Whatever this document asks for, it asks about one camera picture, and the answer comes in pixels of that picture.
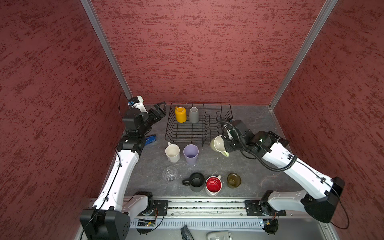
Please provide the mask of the pale green mug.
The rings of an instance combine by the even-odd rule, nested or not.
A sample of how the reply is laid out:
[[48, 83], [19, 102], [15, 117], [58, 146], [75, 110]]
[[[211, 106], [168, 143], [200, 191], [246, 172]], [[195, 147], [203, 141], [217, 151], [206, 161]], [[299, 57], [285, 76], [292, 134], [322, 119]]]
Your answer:
[[225, 143], [222, 136], [217, 136], [211, 140], [210, 147], [213, 151], [221, 153], [225, 157], [229, 157], [229, 153], [226, 151]]

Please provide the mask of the yellow mug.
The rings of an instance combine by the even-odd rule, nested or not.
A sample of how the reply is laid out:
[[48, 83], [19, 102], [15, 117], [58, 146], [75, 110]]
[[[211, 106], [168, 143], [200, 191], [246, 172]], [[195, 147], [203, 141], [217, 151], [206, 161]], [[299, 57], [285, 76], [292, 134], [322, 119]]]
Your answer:
[[184, 107], [175, 107], [175, 116], [178, 123], [187, 121], [187, 111]]

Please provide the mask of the grey white mug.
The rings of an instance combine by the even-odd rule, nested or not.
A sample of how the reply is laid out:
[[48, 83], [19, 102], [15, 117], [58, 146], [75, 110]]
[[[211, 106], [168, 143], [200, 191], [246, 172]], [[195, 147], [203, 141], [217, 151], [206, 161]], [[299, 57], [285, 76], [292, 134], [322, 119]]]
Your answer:
[[191, 123], [198, 123], [200, 119], [199, 109], [197, 107], [191, 107], [189, 113], [189, 121]]

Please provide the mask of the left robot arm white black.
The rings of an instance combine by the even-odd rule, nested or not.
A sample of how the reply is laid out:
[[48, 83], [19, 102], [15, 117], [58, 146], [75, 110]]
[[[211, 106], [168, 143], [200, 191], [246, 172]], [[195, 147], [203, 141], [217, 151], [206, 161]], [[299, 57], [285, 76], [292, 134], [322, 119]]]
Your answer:
[[157, 213], [151, 192], [136, 192], [126, 203], [125, 192], [131, 174], [142, 154], [146, 134], [167, 114], [167, 104], [155, 104], [146, 110], [138, 98], [130, 99], [130, 108], [124, 113], [125, 133], [115, 149], [114, 167], [102, 192], [90, 209], [80, 216], [81, 236], [89, 240], [124, 240], [131, 220], [140, 214]]

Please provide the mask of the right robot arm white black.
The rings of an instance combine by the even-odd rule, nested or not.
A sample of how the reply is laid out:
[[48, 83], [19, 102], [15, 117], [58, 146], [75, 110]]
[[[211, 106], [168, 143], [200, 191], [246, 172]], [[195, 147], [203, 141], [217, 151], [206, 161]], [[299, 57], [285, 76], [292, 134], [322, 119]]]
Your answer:
[[219, 121], [223, 128], [222, 139], [227, 153], [239, 151], [245, 158], [257, 160], [272, 172], [283, 172], [303, 190], [297, 192], [266, 191], [259, 201], [259, 210], [265, 216], [280, 211], [305, 212], [322, 223], [331, 223], [345, 182], [315, 170], [286, 146], [288, 141], [269, 131], [254, 134], [242, 121]]

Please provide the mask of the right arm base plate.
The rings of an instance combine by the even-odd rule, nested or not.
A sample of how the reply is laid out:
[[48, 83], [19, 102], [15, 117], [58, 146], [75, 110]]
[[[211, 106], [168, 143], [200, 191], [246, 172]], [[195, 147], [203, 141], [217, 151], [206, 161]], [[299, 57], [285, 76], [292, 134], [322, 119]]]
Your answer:
[[285, 210], [277, 211], [273, 209], [267, 202], [246, 200], [245, 209], [247, 216], [256, 216], [256, 217], [280, 217], [286, 216], [287, 213]]

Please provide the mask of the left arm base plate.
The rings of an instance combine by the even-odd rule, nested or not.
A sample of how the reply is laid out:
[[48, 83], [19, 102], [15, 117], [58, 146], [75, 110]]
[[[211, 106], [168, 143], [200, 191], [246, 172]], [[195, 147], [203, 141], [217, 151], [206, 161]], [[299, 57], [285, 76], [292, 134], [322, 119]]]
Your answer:
[[168, 200], [154, 200], [154, 206], [153, 209], [149, 212], [140, 213], [137, 217], [141, 216], [166, 216], [168, 211]]

